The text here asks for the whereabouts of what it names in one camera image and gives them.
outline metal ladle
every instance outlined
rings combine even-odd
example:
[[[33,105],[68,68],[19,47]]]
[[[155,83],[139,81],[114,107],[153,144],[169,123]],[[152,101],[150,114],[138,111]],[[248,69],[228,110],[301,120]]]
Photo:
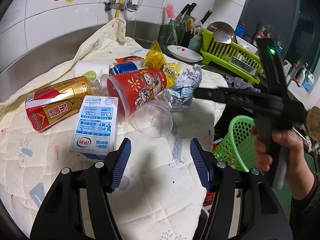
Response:
[[[225,22],[211,23],[207,30],[213,32],[213,38],[216,42],[230,44],[237,41],[235,31]]]

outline black handle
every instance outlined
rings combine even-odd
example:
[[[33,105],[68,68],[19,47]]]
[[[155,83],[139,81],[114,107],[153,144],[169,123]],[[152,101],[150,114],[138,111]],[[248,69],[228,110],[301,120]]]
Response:
[[[212,14],[212,11],[208,11],[207,14],[203,17],[203,19],[200,21],[202,24],[205,23],[205,21],[210,17],[210,15]]]
[[[190,16],[190,14],[192,13],[193,9],[194,9],[196,6],[197,6],[197,4],[196,4],[195,2],[193,2],[193,3],[190,5],[190,7],[189,7],[188,11],[186,12],[186,14]]]
[[[265,179],[272,188],[282,189],[289,164],[290,150],[272,139],[272,131],[275,128],[274,120],[259,116],[254,119],[254,123],[258,138],[266,145],[267,154],[272,157],[272,164],[270,170],[265,173]]]
[[[182,11],[180,13],[184,14],[190,8],[190,6],[191,5],[187,3],[187,5],[182,9]]]

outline pink bottle brush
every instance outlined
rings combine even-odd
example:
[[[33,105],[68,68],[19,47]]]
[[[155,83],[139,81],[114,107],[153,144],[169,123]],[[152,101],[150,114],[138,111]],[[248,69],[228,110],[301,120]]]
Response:
[[[178,44],[178,38],[177,38],[177,33],[176,33],[176,30],[175,30],[175,25],[173,23],[173,19],[174,19],[174,10],[173,10],[173,5],[172,4],[167,4],[165,7],[164,7],[166,13],[167,13],[167,16],[168,16],[168,19],[171,19],[171,21],[169,22],[168,24],[168,27],[170,27],[171,25],[171,28],[172,28],[172,36],[173,36],[173,40],[172,40],[172,44]]]

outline grey towel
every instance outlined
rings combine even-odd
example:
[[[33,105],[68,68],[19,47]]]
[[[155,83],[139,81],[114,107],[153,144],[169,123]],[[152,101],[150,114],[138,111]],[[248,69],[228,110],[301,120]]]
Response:
[[[260,89],[254,88],[253,85],[245,82],[242,78],[239,78],[239,77],[233,78],[226,75],[224,79],[226,80],[229,88],[237,88],[237,89],[247,90],[250,92],[261,93]]]

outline green plastic basket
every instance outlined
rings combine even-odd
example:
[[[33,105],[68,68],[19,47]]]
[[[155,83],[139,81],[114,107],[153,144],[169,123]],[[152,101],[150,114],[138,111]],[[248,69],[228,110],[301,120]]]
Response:
[[[252,147],[255,136],[250,135],[253,126],[254,122],[250,117],[238,115],[232,119],[228,134],[213,152],[216,159],[240,171],[256,167]]]
[[[245,48],[239,46],[238,44],[232,42],[231,44],[224,44],[214,41],[213,33],[202,28],[203,30],[203,47],[200,52],[203,55],[203,62],[209,64],[211,61],[217,63],[218,65],[230,70],[231,72],[242,77],[244,80],[250,84],[259,84],[260,79],[256,76],[251,75],[246,70],[229,63],[229,60],[233,57],[241,58],[247,64],[263,73],[263,68],[260,63],[260,58],[253,54],[252,52],[246,50]]]

